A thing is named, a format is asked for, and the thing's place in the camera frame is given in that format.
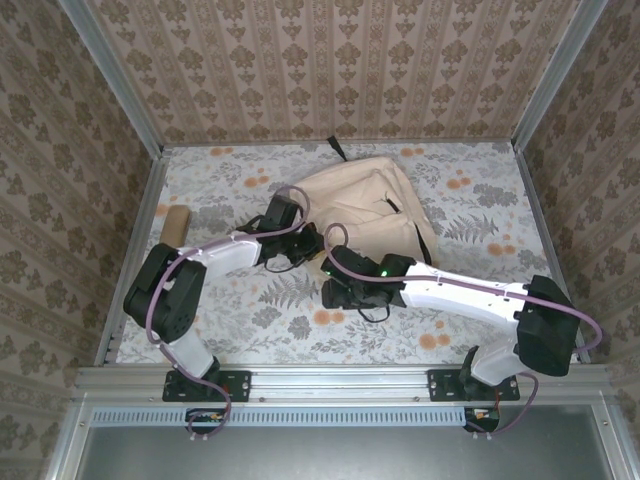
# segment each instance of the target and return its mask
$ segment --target wall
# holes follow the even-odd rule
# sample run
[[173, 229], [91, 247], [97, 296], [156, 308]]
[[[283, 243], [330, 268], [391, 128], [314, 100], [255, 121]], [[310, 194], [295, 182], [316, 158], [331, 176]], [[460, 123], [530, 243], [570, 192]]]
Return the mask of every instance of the wall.
[[526, 148], [578, 307], [640, 438], [640, 2], [610, 1]]
[[0, 478], [36, 478], [51, 454], [148, 170], [57, 3], [0, 2]]
[[91, 0], [165, 143], [507, 138], [577, 0]]

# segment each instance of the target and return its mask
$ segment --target gray floor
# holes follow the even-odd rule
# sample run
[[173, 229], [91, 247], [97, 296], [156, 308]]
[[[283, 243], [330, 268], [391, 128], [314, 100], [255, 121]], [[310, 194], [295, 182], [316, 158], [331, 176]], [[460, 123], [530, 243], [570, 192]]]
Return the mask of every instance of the gray floor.
[[93, 429], [79, 479], [440, 480], [612, 476], [589, 407], [536, 407], [491, 441], [461, 428]]

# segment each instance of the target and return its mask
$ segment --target cloth bag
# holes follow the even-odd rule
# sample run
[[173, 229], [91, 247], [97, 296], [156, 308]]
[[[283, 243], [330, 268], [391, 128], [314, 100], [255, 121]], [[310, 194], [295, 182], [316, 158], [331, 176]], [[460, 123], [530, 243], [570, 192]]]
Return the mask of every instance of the cloth bag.
[[[311, 200], [308, 221], [324, 235], [335, 222], [349, 234], [349, 248], [375, 262], [387, 253], [432, 263], [436, 235], [409, 179], [388, 157], [355, 160], [329, 167], [296, 184]], [[299, 192], [291, 191], [300, 205]], [[333, 229], [329, 244], [342, 245], [344, 235]]]

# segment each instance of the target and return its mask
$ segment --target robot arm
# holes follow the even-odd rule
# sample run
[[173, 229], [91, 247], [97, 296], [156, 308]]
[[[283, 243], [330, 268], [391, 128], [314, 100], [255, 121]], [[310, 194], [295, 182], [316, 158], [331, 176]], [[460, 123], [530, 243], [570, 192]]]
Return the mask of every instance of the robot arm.
[[[298, 206], [285, 197], [274, 197], [267, 213], [241, 227], [246, 233], [277, 231], [293, 225]], [[219, 363], [198, 337], [193, 322], [205, 277], [222, 276], [265, 263], [278, 254], [293, 265], [310, 260], [323, 250], [323, 238], [313, 224], [286, 235], [256, 239], [234, 232], [217, 246], [184, 260], [163, 286], [155, 306], [151, 329], [175, 361], [197, 378], [213, 379]], [[160, 278], [181, 252], [156, 245], [145, 260], [124, 302], [124, 310], [143, 328], [151, 297]], [[378, 265], [344, 246], [332, 249], [340, 265], [366, 277], [435, 277], [458, 280], [478, 287], [498, 288], [571, 306], [553, 281], [534, 276], [528, 285], [500, 284], [438, 270], [412, 258], [387, 255]], [[429, 307], [480, 320], [499, 328], [503, 335], [489, 345], [472, 348], [465, 360], [461, 381], [494, 386], [505, 378], [532, 369], [552, 376], [566, 375], [579, 320], [524, 300], [470, 290], [446, 281], [371, 283], [345, 275], [327, 259], [322, 269], [330, 276], [322, 288], [326, 308], [368, 309], [396, 305]]]
[[[555, 377], [569, 371], [580, 321], [573, 315], [533, 303], [535, 299], [541, 299], [572, 307], [549, 278], [535, 275], [526, 285], [496, 283], [445, 272], [393, 254], [386, 255], [378, 265], [344, 246], [333, 248], [332, 257], [362, 278], [346, 275], [328, 258], [322, 265], [322, 270], [330, 277], [322, 288], [323, 305], [327, 308], [429, 307], [464, 315], [500, 329], [502, 336], [498, 340], [470, 349], [462, 376], [471, 383], [475, 379], [484, 385], [495, 386], [505, 378], [529, 369]], [[405, 281], [367, 281], [372, 277]], [[435, 281], [412, 280], [412, 277]], [[508, 296], [511, 294], [519, 294], [530, 301]]]

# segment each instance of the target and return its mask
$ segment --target floral tablecloth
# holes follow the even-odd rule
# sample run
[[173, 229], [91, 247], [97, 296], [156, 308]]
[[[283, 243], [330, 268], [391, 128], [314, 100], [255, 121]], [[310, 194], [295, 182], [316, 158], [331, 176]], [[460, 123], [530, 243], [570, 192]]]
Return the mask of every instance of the floral tablecloth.
[[[353, 160], [389, 156], [407, 173], [438, 235], [441, 269], [496, 281], [549, 274], [508, 143], [343, 149]], [[191, 208], [187, 245], [200, 245], [263, 213], [280, 186], [341, 161], [317, 143], [175, 148], [147, 248], [157, 242], [172, 204]], [[459, 363], [470, 346], [498, 335], [484, 323], [426, 308], [393, 307], [386, 322], [369, 324], [357, 312], [324, 309], [320, 289], [304, 266], [283, 274], [236, 271], [205, 284], [195, 327], [222, 363], [271, 365]], [[117, 362], [162, 361], [128, 319]]]

